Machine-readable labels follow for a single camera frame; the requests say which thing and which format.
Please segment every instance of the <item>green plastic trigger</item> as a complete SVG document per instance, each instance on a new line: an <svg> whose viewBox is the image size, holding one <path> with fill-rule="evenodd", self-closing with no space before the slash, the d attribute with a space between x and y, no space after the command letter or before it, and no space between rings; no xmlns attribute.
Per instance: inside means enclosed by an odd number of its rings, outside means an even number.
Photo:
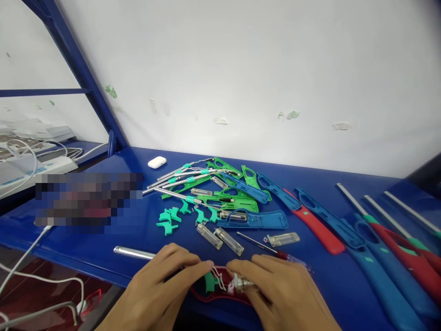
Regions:
<svg viewBox="0 0 441 331"><path fill-rule="evenodd" d="M204 275L205 278L205 293L213 292L215 290L215 278L211 271Z"/></svg>
<svg viewBox="0 0 441 331"><path fill-rule="evenodd" d="M183 205L179 211L184 215L187 213L191 214L192 211L190 209L188 209L188 203L184 199L181 199L181 200L182 200Z"/></svg>
<svg viewBox="0 0 441 331"><path fill-rule="evenodd" d="M169 221L169 222L171 222L171 215L167 211L167 209L164 209L164 212L159 214L159 220L160 221Z"/></svg>
<svg viewBox="0 0 441 331"><path fill-rule="evenodd" d="M217 210L208 207L208 209L211 212L211 217L210 217L210 222L216 223L218 220L220 220L220 218L217 216Z"/></svg>
<svg viewBox="0 0 441 331"><path fill-rule="evenodd" d="M181 218L178 216L178 211L179 211L178 208L172 208L172 209L169 209L169 213L170 213L171 219L172 219L173 221L177 221L177 222L181 223L182 220L181 220Z"/></svg>
<svg viewBox="0 0 441 331"><path fill-rule="evenodd" d="M177 228L179 225L171 225L170 222L162 222L162 223L156 223L156 226L162 226L165 230L165 235L169 235L173 233L173 229Z"/></svg>
<svg viewBox="0 0 441 331"><path fill-rule="evenodd" d="M205 218L204 212L199 210L199 208L194 209L198 213L198 218L196 219L196 223L208 222L208 219Z"/></svg>
<svg viewBox="0 0 441 331"><path fill-rule="evenodd" d="M247 176L247 171L251 172L253 175L252 176ZM256 189L261 189L260 186L259 186L259 183L257 183L256 173L253 170L248 168L246 165L242 165L242 173L243 173L243 177L245 178L245 182L249 186L252 186L252 187L254 187ZM268 193L268 195L270 196L268 201L271 201L272 200L271 193L266 191L266 190L262 190L262 191Z"/></svg>

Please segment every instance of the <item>white wall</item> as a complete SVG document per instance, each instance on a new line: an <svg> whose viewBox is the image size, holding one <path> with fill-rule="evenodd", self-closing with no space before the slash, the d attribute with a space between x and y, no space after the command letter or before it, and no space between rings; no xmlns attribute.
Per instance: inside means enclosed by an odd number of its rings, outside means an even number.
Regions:
<svg viewBox="0 0 441 331"><path fill-rule="evenodd" d="M79 85L44 24L21 0L1 0L0 89L60 88ZM0 120L23 118L69 125L79 140L107 141L106 130L82 94L0 98Z"/></svg>
<svg viewBox="0 0 441 331"><path fill-rule="evenodd" d="M441 151L437 3L58 1L130 145L393 177Z"/></svg>

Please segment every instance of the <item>floor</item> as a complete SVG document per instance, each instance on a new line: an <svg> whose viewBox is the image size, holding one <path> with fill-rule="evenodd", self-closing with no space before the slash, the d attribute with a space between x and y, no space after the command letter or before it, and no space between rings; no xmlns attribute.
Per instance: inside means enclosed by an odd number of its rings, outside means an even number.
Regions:
<svg viewBox="0 0 441 331"><path fill-rule="evenodd" d="M0 262L10 268L15 265L21 255L21 252L0 246ZM23 261L23 267L21 267L20 271L52 280L78 277L84 282L85 298L91 296L93 305L97 304L100 300L99 290L101 290L101 295L104 295L111 287L109 283L32 256ZM1 270L0 282L3 282L6 276L7 272ZM77 304L80 302L80 299L81 287L77 281L52 284L29 277L14 275L1 294L0 311L12 320L65 301L73 301ZM81 322L74 326L72 311L69 308L62 308L17 325L13 329L23 331L78 330L80 326Z"/></svg>

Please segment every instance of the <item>red floor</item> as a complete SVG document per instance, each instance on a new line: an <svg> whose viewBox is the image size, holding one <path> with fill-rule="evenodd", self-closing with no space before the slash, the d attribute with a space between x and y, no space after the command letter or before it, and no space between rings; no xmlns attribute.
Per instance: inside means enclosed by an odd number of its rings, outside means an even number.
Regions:
<svg viewBox="0 0 441 331"><path fill-rule="evenodd" d="M62 280L77 277L84 282L85 299L101 289L104 295L111 287L101 280L84 276L74 270L52 264L47 261L35 259L23 270L23 273L34 274L52 280ZM65 301L78 304L81 300L81 286L77 281L52 284L33 278L14 275L8 282L0 298L0 311L5 313L10 320L33 313ZM33 320L22 323L10 330L40 331L40 330L78 330L81 320L74 326L72 311L61 308L48 312Z"/></svg>

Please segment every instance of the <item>red lighter handle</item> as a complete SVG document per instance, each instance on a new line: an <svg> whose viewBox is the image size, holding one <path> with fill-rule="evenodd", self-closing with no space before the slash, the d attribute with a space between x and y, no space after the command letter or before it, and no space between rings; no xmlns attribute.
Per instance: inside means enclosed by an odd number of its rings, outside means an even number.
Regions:
<svg viewBox="0 0 441 331"><path fill-rule="evenodd" d="M438 307L441 308L441 276L426 260L426 253L381 224L370 223L370 225ZM416 252L418 256L405 252L400 246Z"/></svg>
<svg viewBox="0 0 441 331"><path fill-rule="evenodd" d="M441 276L441 258L429 251L419 250L419 252L426 258L430 266Z"/></svg>
<svg viewBox="0 0 441 331"><path fill-rule="evenodd" d="M294 199L298 200L291 192L286 188L283 189L286 193L291 195ZM301 204L301 208L292 211L294 215L300 218L316 235L320 242L325 246L326 250L332 255L337 255L345 251L346 247L338 238L324 226L304 205Z"/></svg>

